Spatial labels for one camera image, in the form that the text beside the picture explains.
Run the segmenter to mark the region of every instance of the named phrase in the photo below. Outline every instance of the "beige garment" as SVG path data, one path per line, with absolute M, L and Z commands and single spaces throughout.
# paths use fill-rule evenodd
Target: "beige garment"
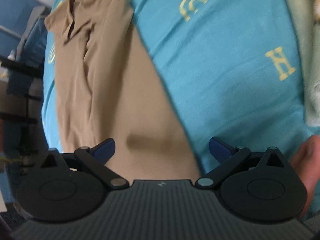
M 195 181 L 194 155 L 131 19 L 128 0 L 66 0 L 46 18 L 63 150 L 113 138 L 106 166 L 129 181 Z

